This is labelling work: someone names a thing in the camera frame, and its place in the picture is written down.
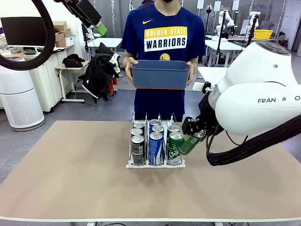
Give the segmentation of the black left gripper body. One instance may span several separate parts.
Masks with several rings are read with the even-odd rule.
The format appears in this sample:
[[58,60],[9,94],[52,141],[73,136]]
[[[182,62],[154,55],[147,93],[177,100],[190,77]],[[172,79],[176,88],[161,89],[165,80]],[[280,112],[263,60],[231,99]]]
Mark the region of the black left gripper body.
[[54,0],[56,3],[62,3],[69,11],[74,8],[74,1],[73,0]]

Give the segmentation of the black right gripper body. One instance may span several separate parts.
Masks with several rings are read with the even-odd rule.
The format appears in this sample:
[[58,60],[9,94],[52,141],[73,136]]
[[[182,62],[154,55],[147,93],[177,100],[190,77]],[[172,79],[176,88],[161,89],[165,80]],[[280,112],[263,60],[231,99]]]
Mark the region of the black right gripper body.
[[200,114],[198,116],[198,126],[200,130],[205,130],[206,134],[213,134],[215,127],[219,124],[215,115],[215,110],[209,104],[209,95],[206,93],[198,104]]

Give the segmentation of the person's left hand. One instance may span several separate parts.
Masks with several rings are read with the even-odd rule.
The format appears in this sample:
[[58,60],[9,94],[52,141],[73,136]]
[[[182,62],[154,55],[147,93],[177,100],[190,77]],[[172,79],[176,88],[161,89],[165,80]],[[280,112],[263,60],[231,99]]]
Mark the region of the person's left hand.
[[193,74],[195,73],[194,72],[195,66],[191,61],[187,62],[187,66],[189,66],[189,68],[190,68],[190,72],[189,72],[189,76],[188,76],[188,80],[187,80],[187,86],[189,86],[192,83]]

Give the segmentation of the person's right hand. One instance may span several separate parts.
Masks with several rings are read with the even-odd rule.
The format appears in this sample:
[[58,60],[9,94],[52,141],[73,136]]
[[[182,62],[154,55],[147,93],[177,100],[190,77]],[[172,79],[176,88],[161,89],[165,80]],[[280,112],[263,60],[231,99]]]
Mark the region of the person's right hand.
[[126,76],[128,77],[129,81],[133,84],[133,75],[132,75],[132,66],[137,65],[138,61],[135,60],[133,57],[128,57],[127,59],[124,60],[125,64],[125,72]]

